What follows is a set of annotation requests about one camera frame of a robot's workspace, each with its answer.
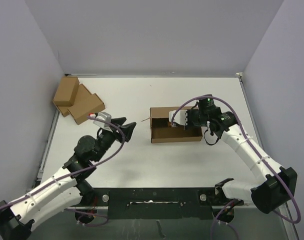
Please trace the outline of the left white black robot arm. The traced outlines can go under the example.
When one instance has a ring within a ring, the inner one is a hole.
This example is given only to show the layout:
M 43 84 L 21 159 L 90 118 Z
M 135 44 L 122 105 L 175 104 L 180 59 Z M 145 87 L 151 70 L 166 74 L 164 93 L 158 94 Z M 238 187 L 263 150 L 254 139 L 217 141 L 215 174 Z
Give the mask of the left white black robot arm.
M 81 137 L 73 155 L 49 179 L 11 202 L 0 202 L 0 236 L 4 240 L 26 240 L 41 223 L 66 208 L 90 206 L 95 191 L 87 178 L 105 162 L 104 154 L 115 141 L 131 139 L 136 122 L 91 114 L 97 122 L 97 136 Z

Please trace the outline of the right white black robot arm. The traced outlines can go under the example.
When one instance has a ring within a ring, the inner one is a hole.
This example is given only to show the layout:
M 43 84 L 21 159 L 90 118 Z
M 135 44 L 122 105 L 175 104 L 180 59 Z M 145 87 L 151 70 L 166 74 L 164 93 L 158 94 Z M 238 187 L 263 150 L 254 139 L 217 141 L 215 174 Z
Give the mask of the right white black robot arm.
M 211 95 L 198 101 L 198 109 L 187 112 L 188 127 L 209 127 L 210 133 L 229 145 L 255 177 L 255 183 L 227 178 L 215 185 L 220 204 L 231 199 L 252 202 L 268 214 L 294 197 L 297 173 L 273 160 L 244 130 L 234 110 L 222 112 Z

